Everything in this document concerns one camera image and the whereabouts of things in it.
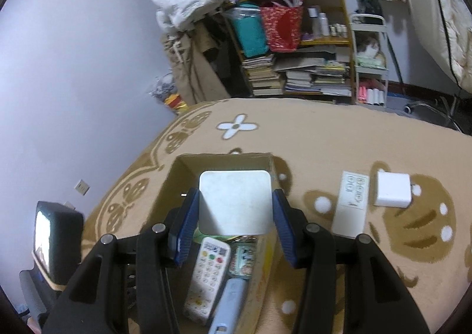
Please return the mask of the long white remote control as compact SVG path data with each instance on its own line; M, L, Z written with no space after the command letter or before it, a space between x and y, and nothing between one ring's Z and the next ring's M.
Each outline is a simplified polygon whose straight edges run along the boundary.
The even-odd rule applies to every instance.
M184 316L193 322L207 324L226 277L230 254L226 242L211 237L202 240L183 308Z

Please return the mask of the white square power adapter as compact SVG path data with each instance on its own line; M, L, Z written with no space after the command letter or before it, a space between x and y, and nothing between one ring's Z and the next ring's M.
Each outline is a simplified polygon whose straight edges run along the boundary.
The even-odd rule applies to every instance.
M272 176L265 169L206 169L194 175L194 227L207 236L264 236L273 229Z

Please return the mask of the white metal trolley cart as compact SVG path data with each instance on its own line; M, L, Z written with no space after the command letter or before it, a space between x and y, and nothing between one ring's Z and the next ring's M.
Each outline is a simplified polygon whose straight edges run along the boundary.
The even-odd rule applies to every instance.
M353 42L355 101L358 105L386 107L389 70L385 51L388 35L384 17L350 15Z

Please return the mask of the white wall socket upper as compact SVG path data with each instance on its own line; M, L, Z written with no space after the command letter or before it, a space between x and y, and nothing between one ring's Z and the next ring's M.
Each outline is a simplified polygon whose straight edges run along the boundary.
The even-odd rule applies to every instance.
M86 195L90 189L90 186L84 181L79 180L78 183L74 186L74 189L81 194L82 196Z

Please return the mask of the brown cardboard box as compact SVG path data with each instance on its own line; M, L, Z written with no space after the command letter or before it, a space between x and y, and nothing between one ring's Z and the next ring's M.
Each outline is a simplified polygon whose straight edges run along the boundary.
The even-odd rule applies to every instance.
M276 244L267 153L183 154L151 181L138 246L143 333L254 333Z

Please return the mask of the stack of books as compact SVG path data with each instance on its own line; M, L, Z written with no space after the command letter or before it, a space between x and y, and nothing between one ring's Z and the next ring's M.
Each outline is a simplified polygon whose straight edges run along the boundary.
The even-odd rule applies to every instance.
M273 69L274 63L273 53L242 61L242 74L252 97L282 96L282 78Z

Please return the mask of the plush toys in bag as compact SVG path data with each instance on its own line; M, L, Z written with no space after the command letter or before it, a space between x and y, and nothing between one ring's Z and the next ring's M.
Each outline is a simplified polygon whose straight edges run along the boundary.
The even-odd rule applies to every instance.
M188 111L189 106L178 93L172 73L157 77L150 95L169 107L174 113L182 114Z

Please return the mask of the tan trench coat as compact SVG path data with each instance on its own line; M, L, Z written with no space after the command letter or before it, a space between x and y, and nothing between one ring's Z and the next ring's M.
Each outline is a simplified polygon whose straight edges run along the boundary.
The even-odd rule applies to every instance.
M230 97L205 53L219 52L217 42L199 21L192 30L163 34L161 43L171 66L178 94L187 105Z

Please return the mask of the small white remote control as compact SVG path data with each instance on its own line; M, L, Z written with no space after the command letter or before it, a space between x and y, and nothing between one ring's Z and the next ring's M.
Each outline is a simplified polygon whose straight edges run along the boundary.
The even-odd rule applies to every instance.
M355 238L366 223L370 178L344 171L331 230L333 234Z

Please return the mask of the white large charger block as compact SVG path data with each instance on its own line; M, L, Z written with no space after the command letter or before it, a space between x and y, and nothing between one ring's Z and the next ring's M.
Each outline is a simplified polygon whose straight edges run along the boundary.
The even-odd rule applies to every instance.
M374 205L406 209L412 202L411 177L407 173L378 171Z

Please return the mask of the light blue handle tool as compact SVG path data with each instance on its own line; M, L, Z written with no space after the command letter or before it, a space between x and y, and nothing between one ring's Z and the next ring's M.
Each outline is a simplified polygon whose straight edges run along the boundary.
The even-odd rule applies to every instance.
M235 333L238 317L245 302L247 286L248 282L242 278L230 278L226 281L209 334Z

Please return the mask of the cartoon keychain card holder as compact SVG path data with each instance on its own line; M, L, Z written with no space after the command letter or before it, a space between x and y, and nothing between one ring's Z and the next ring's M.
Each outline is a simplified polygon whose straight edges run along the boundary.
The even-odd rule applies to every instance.
M231 246L231 260L229 275L231 277L248 280L252 277L255 262L256 244L250 242L236 242Z

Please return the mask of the beige floral carpet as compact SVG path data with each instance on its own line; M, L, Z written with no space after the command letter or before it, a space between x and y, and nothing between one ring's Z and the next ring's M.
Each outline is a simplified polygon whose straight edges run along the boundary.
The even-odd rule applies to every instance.
M471 138L360 106L230 99L193 106L142 152L87 218L82 251L163 220L207 169L265 169L311 222L332 224L342 174L407 173L406 209L370 204L365 232L398 272L432 333L471 304Z

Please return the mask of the green oval Pochacco board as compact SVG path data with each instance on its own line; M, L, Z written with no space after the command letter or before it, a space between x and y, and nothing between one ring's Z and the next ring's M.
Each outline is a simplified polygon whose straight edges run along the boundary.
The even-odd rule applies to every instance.
M199 228L196 228L193 234L193 241L197 243L198 245L201 244L202 240L204 238L208 237L208 235L203 234Z

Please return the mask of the wooden shelf unit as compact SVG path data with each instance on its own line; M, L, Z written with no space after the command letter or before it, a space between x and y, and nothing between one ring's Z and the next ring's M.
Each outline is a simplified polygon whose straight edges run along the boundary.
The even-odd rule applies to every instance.
M222 13L252 97L353 100L345 0L232 0Z

